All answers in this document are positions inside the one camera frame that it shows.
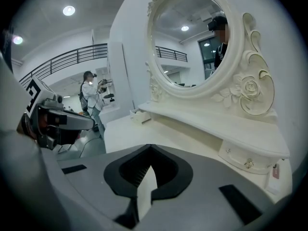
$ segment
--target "black metal railing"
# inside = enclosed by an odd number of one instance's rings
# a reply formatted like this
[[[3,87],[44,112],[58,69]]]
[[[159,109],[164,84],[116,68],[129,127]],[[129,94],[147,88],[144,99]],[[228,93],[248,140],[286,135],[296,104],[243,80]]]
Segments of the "black metal railing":
[[[49,59],[37,68],[33,69],[19,82],[23,87],[25,87],[33,76],[36,76],[39,79],[44,79],[45,77],[66,67],[89,60],[105,58],[107,56],[107,44],[96,44],[78,48]]]
[[[187,62],[187,54],[180,51],[175,51],[172,49],[156,46],[156,53],[157,56],[160,58],[168,58],[168,59]]]

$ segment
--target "shelf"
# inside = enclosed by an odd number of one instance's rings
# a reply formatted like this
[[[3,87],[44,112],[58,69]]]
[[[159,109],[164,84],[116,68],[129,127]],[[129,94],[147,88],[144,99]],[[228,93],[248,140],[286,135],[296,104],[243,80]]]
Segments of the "shelf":
[[[156,102],[146,102],[139,108],[167,116],[212,134],[236,146],[267,157],[288,158],[289,149],[275,124],[204,110],[187,112],[185,108]]]

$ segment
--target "window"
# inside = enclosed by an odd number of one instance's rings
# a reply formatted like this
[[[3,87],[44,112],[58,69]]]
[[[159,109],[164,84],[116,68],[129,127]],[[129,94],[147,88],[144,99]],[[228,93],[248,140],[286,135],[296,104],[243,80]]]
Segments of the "window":
[[[212,37],[199,42],[200,51],[203,59],[205,79],[209,78],[214,68],[215,54],[220,45],[218,37]]]

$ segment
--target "backpack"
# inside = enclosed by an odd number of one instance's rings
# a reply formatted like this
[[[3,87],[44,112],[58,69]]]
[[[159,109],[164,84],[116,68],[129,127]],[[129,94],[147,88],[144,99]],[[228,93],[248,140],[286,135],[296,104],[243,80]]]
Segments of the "backpack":
[[[80,94],[79,94],[79,100],[81,103],[81,109],[86,112],[88,110],[88,100],[85,99],[82,93],[82,85],[80,87]]]

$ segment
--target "white jacket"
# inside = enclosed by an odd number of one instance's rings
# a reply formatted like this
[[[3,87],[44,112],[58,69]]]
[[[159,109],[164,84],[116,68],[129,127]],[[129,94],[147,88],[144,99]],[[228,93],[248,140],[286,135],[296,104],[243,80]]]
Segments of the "white jacket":
[[[97,87],[93,86],[93,84],[89,84],[88,82],[83,82],[82,85],[82,93],[86,100],[88,100],[88,112],[91,115],[93,107],[98,110],[102,110],[103,101],[99,96],[97,91]]]

